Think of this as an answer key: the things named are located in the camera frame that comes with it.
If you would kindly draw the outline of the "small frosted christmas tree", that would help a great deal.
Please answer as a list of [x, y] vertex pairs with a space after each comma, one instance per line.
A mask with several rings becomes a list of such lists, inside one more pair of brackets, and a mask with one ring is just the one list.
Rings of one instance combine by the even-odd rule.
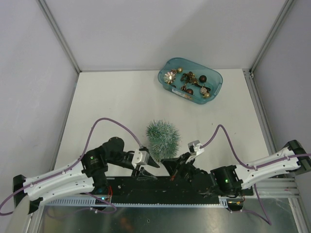
[[160, 162], [174, 158], [179, 150], [181, 136], [175, 125], [164, 120], [153, 120], [146, 128], [150, 155]]

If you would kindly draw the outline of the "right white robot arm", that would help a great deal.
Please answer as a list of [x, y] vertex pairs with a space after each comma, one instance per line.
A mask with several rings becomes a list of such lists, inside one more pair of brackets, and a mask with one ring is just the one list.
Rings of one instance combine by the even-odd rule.
[[161, 163], [168, 171], [171, 181], [188, 182], [194, 191], [206, 196], [238, 196], [254, 184], [276, 175], [305, 169], [311, 163], [296, 140], [289, 141], [280, 151], [268, 157], [222, 166], [207, 172], [194, 166], [196, 155], [185, 153], [178, 158], [163, 159]]

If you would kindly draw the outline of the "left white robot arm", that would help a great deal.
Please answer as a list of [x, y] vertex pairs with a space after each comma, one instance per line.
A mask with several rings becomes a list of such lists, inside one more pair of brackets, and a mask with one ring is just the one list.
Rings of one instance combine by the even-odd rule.
[[106, 195], [110, 192], [105, 175], [109, 164], [130, 169], [135, 177], [142, 171], [141, 166], [159, 168], [146, 147], [124, 151], [124, 141], [119, 137], [112, 137], [101, 146], [83, 154], [81, 159], [62, 168], [32, 178], [15, 176], [14, 206], [18, 206], [24, 197], [28, 197], [29, 212], [33, 213], [46, 203], [70, 195]]

